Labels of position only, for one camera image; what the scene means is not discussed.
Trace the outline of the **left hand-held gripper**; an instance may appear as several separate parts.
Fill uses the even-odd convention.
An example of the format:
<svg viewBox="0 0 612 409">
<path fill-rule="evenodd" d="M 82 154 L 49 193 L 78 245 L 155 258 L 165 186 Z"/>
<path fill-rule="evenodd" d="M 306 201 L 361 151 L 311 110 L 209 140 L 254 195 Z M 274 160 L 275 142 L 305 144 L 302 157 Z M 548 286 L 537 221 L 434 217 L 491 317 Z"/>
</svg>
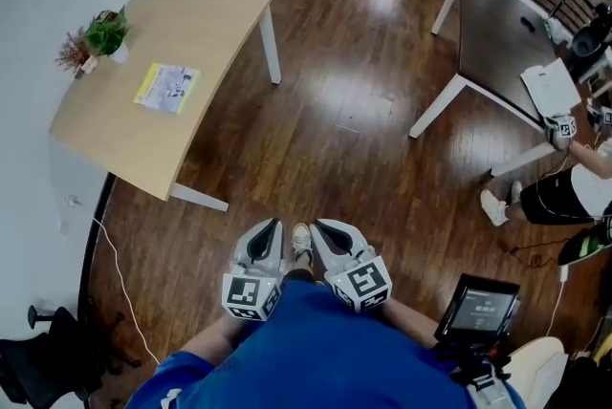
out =
<svg viewBox="0 0 612 409">
<path fill-rule="evenodd" d="M 238 239 L 222 289 L 222 307 L 233 317 L 266 321 L 271 316 L 285 272 L 282 235 L 280 220 L 268 219 Z"/>
</svg>

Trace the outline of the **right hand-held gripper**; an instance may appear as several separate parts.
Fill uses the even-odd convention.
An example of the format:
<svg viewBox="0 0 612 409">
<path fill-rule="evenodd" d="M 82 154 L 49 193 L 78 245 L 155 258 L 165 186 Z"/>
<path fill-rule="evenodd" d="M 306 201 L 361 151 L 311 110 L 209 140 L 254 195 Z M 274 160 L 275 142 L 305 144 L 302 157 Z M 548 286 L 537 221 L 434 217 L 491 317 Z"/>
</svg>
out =
<svg viewBox="0 0 612 409">
<path fill-rule="evenodd" d="M 364 313 L 390 299 L 392 281 L 383 258 L 367 246 L 355 226 L 333 219 L 316 219 L 310 224 L 310 231 L 326 269 L 324 278 L 348 308 Z M 345 254 L 356 256 L 345 263 Z"/>
</svg>

